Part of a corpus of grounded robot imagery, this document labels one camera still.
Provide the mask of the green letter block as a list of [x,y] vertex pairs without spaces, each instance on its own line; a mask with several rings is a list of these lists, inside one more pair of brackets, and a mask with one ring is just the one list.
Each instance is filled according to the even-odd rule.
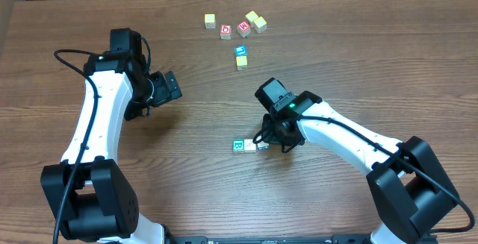
[[244,147],[244,139],[240,140],[233,140],[232,142],[232,151],[236,153],[244,153],[245,152],[245,147]]

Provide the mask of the plain white wooden block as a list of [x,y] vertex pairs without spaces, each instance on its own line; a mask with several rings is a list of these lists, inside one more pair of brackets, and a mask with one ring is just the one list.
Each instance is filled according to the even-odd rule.
[[253,139],[244,140],[244,152],[245,153],[255,153],[257,150],[257,145],[253,142]]

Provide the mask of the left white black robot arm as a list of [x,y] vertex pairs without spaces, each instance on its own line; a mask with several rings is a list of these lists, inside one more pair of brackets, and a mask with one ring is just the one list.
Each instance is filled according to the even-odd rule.
[[75,133],[60,163],[45,166],[40,177],[55,217],[52,241],[173,243],[167,227],[140,213],[118,166],[118,146],[124,121],[181,98],[176,77],[150,71],[149,44],[130,28],[111,30],[109,50],[87,56]]

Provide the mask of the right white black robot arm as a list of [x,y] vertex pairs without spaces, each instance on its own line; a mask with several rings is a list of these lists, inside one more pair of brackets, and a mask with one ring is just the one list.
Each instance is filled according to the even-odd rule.
[[321,97],[295,95],[271,78],[255,92],[267,110],[256,143],[283,153],[316,143],[362,173],[381,219],[368,243],[424,243],[458,204],[459,194],[430,145],[374,133],[334,110]]

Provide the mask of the white blue picture block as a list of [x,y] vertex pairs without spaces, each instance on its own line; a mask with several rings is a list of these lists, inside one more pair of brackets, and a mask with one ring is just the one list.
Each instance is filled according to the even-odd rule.
[[270,145],[265,142],[260,142],[260,143],[257,143],[256,145],[259,151],[267,150],[270,147]]

